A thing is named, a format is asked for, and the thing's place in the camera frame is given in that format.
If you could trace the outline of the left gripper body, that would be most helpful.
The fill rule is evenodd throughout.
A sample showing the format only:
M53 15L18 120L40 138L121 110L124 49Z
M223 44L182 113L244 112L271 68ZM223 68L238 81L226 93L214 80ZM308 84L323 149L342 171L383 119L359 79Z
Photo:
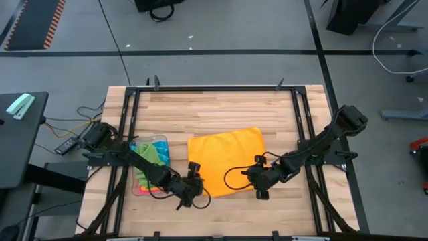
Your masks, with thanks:
M180 178L177 197L180 199L176 210L181 207L190 208L194 205L194 199L203 193L203 180L200 176L199 170L201 165L195 162L189 162L188 172L186 177Z

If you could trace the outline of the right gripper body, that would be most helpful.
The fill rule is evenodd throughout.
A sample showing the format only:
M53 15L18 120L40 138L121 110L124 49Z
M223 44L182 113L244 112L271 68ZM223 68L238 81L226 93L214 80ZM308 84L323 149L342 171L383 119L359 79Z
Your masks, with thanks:
M255 164L249 166L241 174L246 175L250 185L256 190L256 198L268 200L270 198L268 189L275 185L280 178L280 173L273 167L265 167L266 157L263 155L255 156Z

